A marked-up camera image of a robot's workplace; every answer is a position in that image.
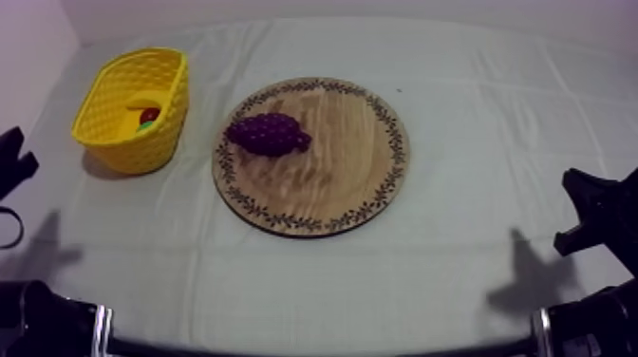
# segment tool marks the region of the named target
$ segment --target wrinkled cloth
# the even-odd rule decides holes
[[[122,178],[70,136],[98,69],[139,47],[189,56],[191,106],[173,159]],[[409,135],[401,192],[366,225],[295,241],[216,192],[216,132],[257,89],[335,77],[384,98]],[[577,223],[565,170],[638,166],[638,59],[488,28],[384,18],[196,28],[82,48],[28,138],[41,169],[4,202],[27,240],[0,276],[41,278],[115,309],[116,333],[237,352],[458,348],[523,336],[542,306],[629,273],[604,248],[560,258]]]

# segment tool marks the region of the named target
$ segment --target yellow basket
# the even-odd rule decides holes
[[[188,104],[186,55],[171,48],[140,49],[100,70],[71,135],[112,170],[144,174],[173,156]],[[139,130],[145,106],[160,113]]]

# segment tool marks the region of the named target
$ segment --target round wooden board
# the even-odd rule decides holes
[[[270,159],[228,142],[233,121],[284,113],[312,136],[310,150]],[[217,133],[213,176],[230,208],[265,231],[296,238],[337,235],[379,214],[409,162],[403,124],[378,96],[350,82],[299,78],[263,88]]]

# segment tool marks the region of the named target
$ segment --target purple grapes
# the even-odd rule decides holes
[[[280,113],[259,114],[233,122],[226,129],[226,138],[246,151],[271,158],[289,154],[295,148],[305,152],[312,137],[303,131],[294,118]]]

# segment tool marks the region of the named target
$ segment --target white wall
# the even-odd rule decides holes
[[[84,43],[158,29],[298,16],[398,16],[638,50],[636,0],[62,0]]]
[[[30,131],[78,46],[58,0],[0,0],[0,132]]]

